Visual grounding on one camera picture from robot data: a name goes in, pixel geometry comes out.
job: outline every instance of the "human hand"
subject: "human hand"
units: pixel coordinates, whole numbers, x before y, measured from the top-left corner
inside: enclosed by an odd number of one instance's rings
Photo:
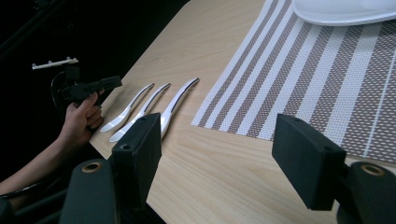
[[[64,126],[58,139],[71,148],[79,148],[88,143],[92,131],[103,122],[102,110],[95,104],[98,97],[98,93],[94,92],[81,105],[72,103],[67,107]]]

